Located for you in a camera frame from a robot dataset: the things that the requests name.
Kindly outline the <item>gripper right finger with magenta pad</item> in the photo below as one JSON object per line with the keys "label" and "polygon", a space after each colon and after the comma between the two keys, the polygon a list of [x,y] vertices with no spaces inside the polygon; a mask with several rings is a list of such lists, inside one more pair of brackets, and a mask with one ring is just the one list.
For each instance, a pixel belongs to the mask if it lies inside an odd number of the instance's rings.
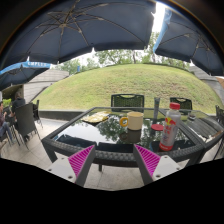
{"label": "gripper right finger with magenta pad", "polygon": [[142,146],[134,145],[133,154],[145,185],[181,170],[168,155],[159,156]]}

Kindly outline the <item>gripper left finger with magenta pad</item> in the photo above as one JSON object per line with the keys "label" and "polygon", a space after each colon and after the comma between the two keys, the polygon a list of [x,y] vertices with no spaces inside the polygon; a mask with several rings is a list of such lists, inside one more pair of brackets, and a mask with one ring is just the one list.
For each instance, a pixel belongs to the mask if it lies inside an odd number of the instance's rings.
{"label": "gripper left finger with magenta pad", "polygon": [[95,155],[95,146],[91,145],[70,157],[57,159],[47,171],[83,187]]}

